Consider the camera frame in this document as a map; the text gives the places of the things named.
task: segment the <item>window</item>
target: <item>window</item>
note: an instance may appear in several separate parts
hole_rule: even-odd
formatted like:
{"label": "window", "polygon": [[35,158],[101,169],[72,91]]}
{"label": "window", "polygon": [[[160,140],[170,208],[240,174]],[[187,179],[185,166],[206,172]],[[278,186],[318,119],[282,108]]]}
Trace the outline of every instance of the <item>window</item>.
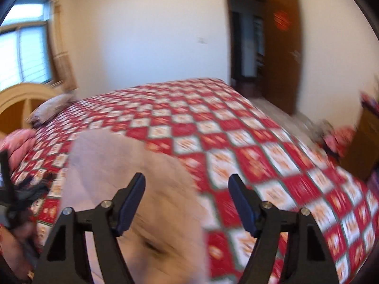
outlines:
{"label": "window", "polygon": [[0,27],[0,90],[52,79],[47,49],[48,0],[18,0]]}

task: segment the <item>window pane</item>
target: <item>window pane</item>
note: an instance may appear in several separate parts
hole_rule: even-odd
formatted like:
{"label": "window pane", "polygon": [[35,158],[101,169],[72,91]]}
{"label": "window pane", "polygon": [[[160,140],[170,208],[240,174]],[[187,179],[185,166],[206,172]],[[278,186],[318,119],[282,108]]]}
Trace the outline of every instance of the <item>window pane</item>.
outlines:
{"label": "window pane", "polygon": [[43,4],[16,4],[5,17],[3,25],[44,19]]}
{"label": "window pane", "polygon": [[45,27],[26,27],[20,31],[20,59],[24,82],[50,80]]}
{"label": "window pane", "polygon": [[17,34],[0,35],[0,90],[20,83],[17,59]]}

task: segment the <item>door frame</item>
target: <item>door frame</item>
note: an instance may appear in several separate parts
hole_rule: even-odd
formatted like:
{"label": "door frame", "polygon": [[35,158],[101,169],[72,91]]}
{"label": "door frame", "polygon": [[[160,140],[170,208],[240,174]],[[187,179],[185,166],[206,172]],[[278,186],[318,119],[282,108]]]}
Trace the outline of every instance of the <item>door frame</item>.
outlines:
{"label": "door frame", "polygon": [[[266,0],[256,0],[259,2],[266,2]],[[226,0],[228,7],[228,17],[229,17],[229,48],[230,48],[230,76],[229,76],[229,85],[232,85],[232,76],[235,72],[234,70],[234,37],[233,37],[233,15],[232,9],[230,7],[230,0]]]}

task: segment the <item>window frame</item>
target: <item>window frame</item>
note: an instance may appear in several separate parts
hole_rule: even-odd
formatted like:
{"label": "window frame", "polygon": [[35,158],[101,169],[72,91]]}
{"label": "window frame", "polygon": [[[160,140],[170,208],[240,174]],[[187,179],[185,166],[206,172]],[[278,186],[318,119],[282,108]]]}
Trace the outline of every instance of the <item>window frame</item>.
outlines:
{"label": "window frame", "polygon": [[17,44],[17,62],[18,62],[18,75],[20,77],[21,83],[25,82],[25,79],[22,75],[22,66],[21,66],[21,55],[20,55],[20,35],[21,35],[21,30],[24,28],[28,27],[43,27],[44,28],[44,37],[45,37],[45,42],[44,42],[44,56],[46,63],[48,64],[48,75],[49,79],[41,82],[39,84],[54,84],[55,79],[54,79],[54,69],[53,69],[53,63],[52,63],[52,57],[51,57],[51,50],[50,50],[50,42],[49,42],[49,37],[48,37],[48,18],[49,18],[49,13],[50,13],[50,0],[17,0],[14,5],[17,4],[31,4],[33,2],[38,2],[41,4],[43,2],[44,5],[44,18],[45,20],[36,20],[36,21],[27,21],[27,22],[18,22],[18,23],[11,23],[11,24],[5,24],[0,26],[0,36],[6,33],[10,32],[16,32],[16,44]]}

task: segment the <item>curtain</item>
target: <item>curtain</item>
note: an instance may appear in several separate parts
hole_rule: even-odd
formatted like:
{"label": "curtain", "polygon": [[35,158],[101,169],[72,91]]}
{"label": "curtain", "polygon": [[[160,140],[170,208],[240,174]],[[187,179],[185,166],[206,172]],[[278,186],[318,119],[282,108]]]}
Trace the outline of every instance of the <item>curtain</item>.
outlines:
{"label": "curtain", "polygon": [[52,50],[53,63],[56,69],[57,81],[62,82],[65,92],[78,88],[68,52],[65,50],[61,30],[60,0],[51,0],[50,18],[48,20],[49,41]]}

